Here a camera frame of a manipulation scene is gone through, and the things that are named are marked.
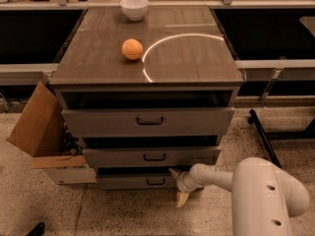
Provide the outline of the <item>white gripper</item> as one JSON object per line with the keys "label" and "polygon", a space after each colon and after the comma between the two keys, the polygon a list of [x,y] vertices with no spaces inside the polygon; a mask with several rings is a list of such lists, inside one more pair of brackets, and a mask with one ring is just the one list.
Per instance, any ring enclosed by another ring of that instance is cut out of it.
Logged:
{"label": "white gripper", "polygon": [[176,168],[169,168],[171,176],[176,180],[177,188],[179,192],[177,193],[176,206],[183,207],[188,198],[189,194],[197,189],[197,182],[192,179],[189,172],[182,172]]}

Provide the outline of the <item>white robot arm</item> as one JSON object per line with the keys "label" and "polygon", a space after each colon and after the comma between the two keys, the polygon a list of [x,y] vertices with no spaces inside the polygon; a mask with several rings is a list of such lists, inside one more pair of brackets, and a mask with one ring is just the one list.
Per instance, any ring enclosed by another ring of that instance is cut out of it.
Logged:
{"label": "white robot arm", "polygon": [[192,192],[209,185],[231,192],[233,236],[292,236],[290,219],[309,208],[304,185],[263,158],[245,158],[232,172],[202,163],[185,172],[175,168],[169,172],[176,183],[178,207]]}

